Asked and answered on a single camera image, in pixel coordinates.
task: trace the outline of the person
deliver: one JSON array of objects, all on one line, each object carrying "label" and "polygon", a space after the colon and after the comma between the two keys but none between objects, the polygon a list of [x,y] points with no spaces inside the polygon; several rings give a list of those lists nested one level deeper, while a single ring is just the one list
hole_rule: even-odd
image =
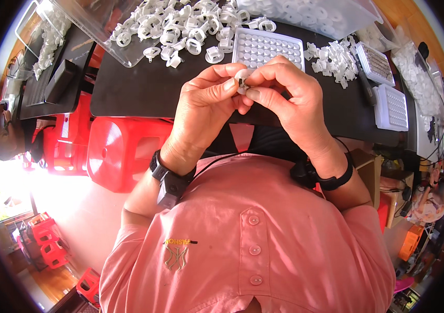
[{"label": "person", "polygon": [[432,223],[444,216],[444,181],[439,181],[439,170],[433,168],[429,182],[420,185],[412,196],[407,219]]},{"label": "person", "polygon": [[[179,176],[204,171],[172,209],[157,205],[160,183],[150,170],[137,183],[101,273],[103,312],[388,309],[396,278],[377,211],[326,129],[320,85],[278,56],[239,95],[233,77],[245,68],[214,65],[183,85],[158,157]],[[254,101],[277,114],[320,178],[352,169],[348,181],[323,198],[291,178],[288,160],[256,153],[200,160],[234,110],[245,114]]]},{"label": "person", "polygon": [[12,113],[0,105],[0,161],[8,161],[29,151],[36,119],[12,120]]}]

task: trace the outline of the wooden floor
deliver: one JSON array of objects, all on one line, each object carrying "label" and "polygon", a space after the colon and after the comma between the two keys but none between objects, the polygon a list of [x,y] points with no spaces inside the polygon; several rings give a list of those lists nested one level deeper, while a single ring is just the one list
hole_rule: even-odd
[{"label": "wooden floor", "polygon": [[409,28],[410,34],[407,35],[417,46],[422,41],[427,44],[429,57],[436,61],[444,77],[444,51],[431,25],[413,0],[373,0],[373,2],[394,28],[398,25],[404,29]]}]

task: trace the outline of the embroidered logo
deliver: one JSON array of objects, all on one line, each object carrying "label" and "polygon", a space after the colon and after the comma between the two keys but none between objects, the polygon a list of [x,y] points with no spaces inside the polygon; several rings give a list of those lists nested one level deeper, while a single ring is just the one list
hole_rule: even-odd
[{"label": "embroidered logo", "polygon": [[[171,270],[171,268],[175,265],[178,264],[178,269],[180,270],[181,268],[183,268],[186,264],[185,261],[185,254],[188,252],[188,248],[185,247],[185,249],[180,252],[181,248],[180,247],[175,247],[176,252],[173,252],[172,249],[170,249],[170,247],[168,247],[168,245],[165,245],[166,249],[170,252],[170,257],[168,258],[168,260],[165,261],[165,265],[168,267],[169,270]],[[170,265],[170,260],[175,257],[175,261],[173,261]]]}]

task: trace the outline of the orange box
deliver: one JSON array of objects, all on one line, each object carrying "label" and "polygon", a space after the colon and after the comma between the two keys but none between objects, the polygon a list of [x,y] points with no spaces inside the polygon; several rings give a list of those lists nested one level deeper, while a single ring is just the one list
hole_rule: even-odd
[{"label": "orange box", "polygon": [[413,225],[410,230],[408,230],[403,247],[401,247],[401,250],[399,251],[398,258],[403,261],[408,261],[413,252],[415,252],[423,232],[424,226],[417,225]]}]

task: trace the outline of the floor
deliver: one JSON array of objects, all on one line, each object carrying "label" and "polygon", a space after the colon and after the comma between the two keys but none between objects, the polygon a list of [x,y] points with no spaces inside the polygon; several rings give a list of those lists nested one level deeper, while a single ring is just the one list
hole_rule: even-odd
[{"label": "floor", "polygon": [[[253,127],[231,125],[231,130],[238,150],[245,150],[250,144]],[[350,150],[371,149],[362,141],[347,138],[342,138],[342,141]],[[36,179],[43,182],[32,186],[38,211],[46,211],[55,219],[62,238],[70,246],[75,274],[81,275],[87,267],[101,272],[116,240],[127,194],[108,191],[89,177],[56,176],[44,172],[36,175]],[[397,254],[410,226],[402,222],[384,232],[394,264],[399,260]]]}]

